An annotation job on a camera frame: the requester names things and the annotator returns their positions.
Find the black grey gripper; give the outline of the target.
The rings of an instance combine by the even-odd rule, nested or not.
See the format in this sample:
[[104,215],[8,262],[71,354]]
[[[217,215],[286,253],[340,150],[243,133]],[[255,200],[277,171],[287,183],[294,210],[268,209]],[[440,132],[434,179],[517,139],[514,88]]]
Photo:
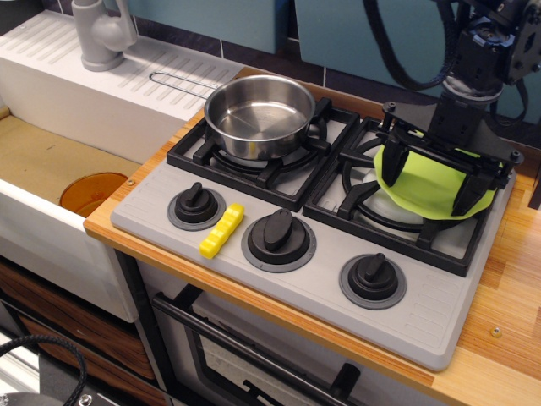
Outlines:
[[500,91],[443,91],[435,104],[388,101],[383,106],[382,178],[393,186],[411,151],[465,173],[451,215],[466,215],[489,189],[504,189],[523,156],[485,122]]

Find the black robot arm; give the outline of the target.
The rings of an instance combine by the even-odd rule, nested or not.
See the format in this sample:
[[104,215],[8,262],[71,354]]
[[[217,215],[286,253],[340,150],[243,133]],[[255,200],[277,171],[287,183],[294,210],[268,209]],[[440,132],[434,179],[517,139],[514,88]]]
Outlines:
[[486,123],[497,113],[505,86],[518,89],[528,107],[524,77],[540,70],[538,1],[438,1],[445,34],[440,72],[418,82],[400,65],[376,1],[364,2],[369,25],[392,78],[420,91],[441,85],[435,104],[387,102],[383,106],[382,178],[392,186],[414,151],[464,173],[451,215],[464,216],[490,190],[503,189],[522,153],[506,144]]

